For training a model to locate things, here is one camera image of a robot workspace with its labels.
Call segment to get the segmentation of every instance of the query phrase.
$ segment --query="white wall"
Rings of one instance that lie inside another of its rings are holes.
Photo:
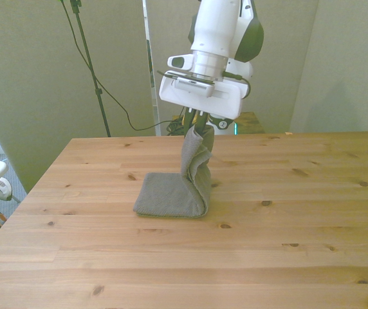
[[[368,1],[320,0],[291,130],[368,131]]]
[[[308,42],[318,0],[255,0],[264,28],[264,45],[252,61],[252,94],[243,111],[254,111],[268,133],[287,131],[293,116]],[[197,0],[147,0],[154,72],[167,71],[172,55],[190,53],[191,18],[199,8]],[[156,73],[156,88],[161,75]],[[161,101],[160,120],[178,115],[181,107]]]
[[[134,125],[154,124],[142,0],[83,1],[80,17],[98,78]],[[133,131],[124,112],[103,98],[113,136],[154,135]],[[24,188],[72,138],[105,135],[91,74],[60,1],[0,0],[0,144]]]

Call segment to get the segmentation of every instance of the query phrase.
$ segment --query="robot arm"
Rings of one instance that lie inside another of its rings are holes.
[[[246,80],[252,76],[249,61],[259,54],[264,39],[253,0],[202,0],[189,39],[192,53],[170,57],[167,62],[185,73],[166,72],[161,99],[237,118],[248,86],[226,76],[232,73]]]

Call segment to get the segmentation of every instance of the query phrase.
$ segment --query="wooden table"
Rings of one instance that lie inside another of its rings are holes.
[[[137,217],[182,141],[72,140],[0,230],[0,308],[368,309],[368,133],[218,136],[208,214]]]

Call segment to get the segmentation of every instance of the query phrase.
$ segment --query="wire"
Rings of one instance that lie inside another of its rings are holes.
[[[95,79],[97,80],[98,84],[102,87],[102,89],[122,108],[122,110],[124,111],[124,113],[126,114],[127,116],[127,120],[128,120],[128,123],[130,125],[130,127],[135,130],[135,131],[144,131],[144,130],[148,130],[148,129],[151,129],[152,127],[156,127],[158,126],[159,124],[163,124],[163,123],[166,123],[166,122],[172,122],[173,120],[165,120],[165,121],[161,121],[161,122],[158,122],[157,124],[153,125],[153,126],[149,126],[149,127],[145,127],[143,129],[137,129],[133,126],[133,124],[131,123],[131,120],[130,120],[130,115],[128,114],[128,111],[123,107],[123,105],[121,103],[119,103],[119,101],[114,98],[114,96],[112,94],[110,94],[110,92],[104,87],[103,84],[101,84],[101,82],[99,81],[99,79],[97,78],[97,76],[95,75],[95,73],[93,72],[93,70],[89,67],[89,64],[84,56],[84,54],[82,53],[80,47],[78,46],[78,42],[77,42],[77,38],[75,37],[75,32],[74,32],[74,28],[73,28],[73,24],[71,22],[71,19],[69,18],[69,15],[68,15],[68,11],[67,11],[67,8],[66,8],[66,5],[64,4],[64,0],[60,0],[61,1],[61,4],[62,4],[62,7],[64,8],[64,11],[66,13],[66,16],[67,16],[67,20],[68,20],[68,23],[69,23],[69,27],[71,28],[71,33],[73,34],[73,38],[74,38],[74,42],[75,42],[75,46],[77,47],[77,50],[78,52],[80,53],[82,59],[84,60],[84,62],[86,63],[86,66],[88,67],[88,69],[91,71],[91,73],[94,75]]]
[[[181,113],[179,114],[177,119],[174,119],[168,126],[167,126],[167,136],[176,136],[176,135],[184,135],[184,126],[182,124],[183,122],[183,111],[185,109],[185,106],[181,109]]]
[[[236,80],[243,80],[243,81],[245,81],[247,83],[248,90],[247,90],[247,94],[244,96],[244,98],[246,98],[246,97],[248,97],[250,95],[250,92],[251,92],[251,84],[243,76],[224,71],[223,72],[223,77],[228,77],[230,79],[236,79]]]
[[[245,81],[247,83],[248,86],[248,90],[247,90],[247,94],[244,96],[244,98],[248,97],[251,93],[251,84],[248,80],[246,80],[244,77],[242,78],[243,81]]]

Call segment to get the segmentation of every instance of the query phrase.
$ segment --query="gray cloth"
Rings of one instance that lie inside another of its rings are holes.
[[[192,126],[181,150],[181,173],[148,173],[134,205],[141,216],[195,218],[207,213],[211,174],[207,167],[214,143],[214,129],[203,136]]]

